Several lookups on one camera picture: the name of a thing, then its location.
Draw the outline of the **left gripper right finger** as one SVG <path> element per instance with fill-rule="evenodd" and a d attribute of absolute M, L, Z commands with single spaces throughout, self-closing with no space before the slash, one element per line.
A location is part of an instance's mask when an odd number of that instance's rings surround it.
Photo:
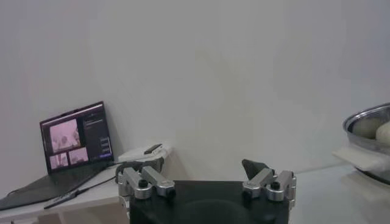
<path fill-rule="evenodd" d="M 265 194 L 270 201 L 295 201 L 296 176 L 290 170 L 283 170 L 279 174 L 265 163 L 248 159 L 241 161 L 247 181 L 243 182 L 243 196 L 248 199 L 259 198 Z"/>

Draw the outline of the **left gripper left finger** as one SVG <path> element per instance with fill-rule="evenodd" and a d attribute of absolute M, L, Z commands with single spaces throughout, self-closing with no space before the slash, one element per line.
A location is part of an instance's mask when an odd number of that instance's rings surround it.
<path fill-rule="evenodd" d="M 163 158 L 150 161 L 129 161 L 118 166 L 119 195 L 147 200 L 152 196 L 152 189 L 158 196 L 174 198 L 175 182 L 164 177 L 160 172 Z"/>

